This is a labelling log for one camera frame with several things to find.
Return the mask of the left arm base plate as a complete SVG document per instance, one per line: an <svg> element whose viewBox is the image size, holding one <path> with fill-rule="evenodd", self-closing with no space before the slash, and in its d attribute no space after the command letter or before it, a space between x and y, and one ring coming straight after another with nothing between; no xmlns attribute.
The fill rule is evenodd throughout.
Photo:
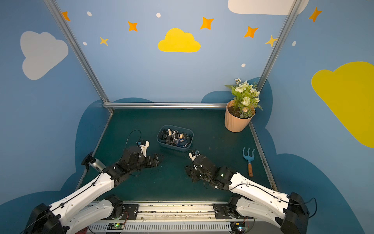
<svg viewBox="0 0 374 234"><path fill-rule="evenodd" d="M114 209L105 220L135 220L139 210L138 204L123 204Z"/></svg>

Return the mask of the black rugged digital watch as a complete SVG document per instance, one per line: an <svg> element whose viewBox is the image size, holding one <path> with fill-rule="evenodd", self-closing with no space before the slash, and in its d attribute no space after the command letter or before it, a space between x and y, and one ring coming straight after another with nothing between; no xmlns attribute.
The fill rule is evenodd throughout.
<svg viewBox="0 0 374 234"><path fill-rule="evenodd" d="M168 130L162 130L159 132L158 137L162 141L166 141L169 136Z"/></svg>

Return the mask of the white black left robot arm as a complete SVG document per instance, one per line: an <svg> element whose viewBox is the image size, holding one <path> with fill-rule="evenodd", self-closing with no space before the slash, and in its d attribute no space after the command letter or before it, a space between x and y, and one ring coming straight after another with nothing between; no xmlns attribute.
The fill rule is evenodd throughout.
<svg viewBox="0 0 374 234"><path fill-rule="evenodd" d="M160 154L148 156L145 146L125 149L119 161L107 166L96 178L67 197L47 206L35 207L24 234L74 234L92 223L109 217L119 202L104 199L93 208L86 206L127 180L131 173L159 166Z"/></svg>

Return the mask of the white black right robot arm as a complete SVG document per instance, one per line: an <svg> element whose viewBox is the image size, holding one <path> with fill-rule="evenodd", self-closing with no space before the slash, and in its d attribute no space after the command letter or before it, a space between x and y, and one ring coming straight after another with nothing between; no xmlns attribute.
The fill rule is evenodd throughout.
<svg viewBox="0 0 374 234"><path fill-rule="evenodd" d="M310 212L302 196L268 189L239 172L217 167L201 154L189 153L192 164L186 167L193 182L206 181L215 189L232 192L234 214L252 217L278 227L284 234L305 234Z"/></svg>

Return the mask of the white strap chain watch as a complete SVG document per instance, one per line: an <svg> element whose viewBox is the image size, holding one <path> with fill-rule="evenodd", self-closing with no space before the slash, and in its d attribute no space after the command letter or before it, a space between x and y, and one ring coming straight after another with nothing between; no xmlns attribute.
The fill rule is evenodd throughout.
<svg viewBox="0 0 374 234"><path fill-rule="evenodd" d="M171 136L172 136L173 140L178 140L179 139L179 132L176 131L176 130L171 131Z"/></svg>

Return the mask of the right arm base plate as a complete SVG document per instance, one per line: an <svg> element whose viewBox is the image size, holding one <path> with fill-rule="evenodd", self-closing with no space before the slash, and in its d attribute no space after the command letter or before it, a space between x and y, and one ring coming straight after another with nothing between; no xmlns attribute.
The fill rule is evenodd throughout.
<svg viewBox="0 0 374 234"><path fill-rule="evenodd" d="M242 216L233 208L232 205L227 203L215 203L213 204L213 210L216 219L254 219L250 216Z"/></svg>

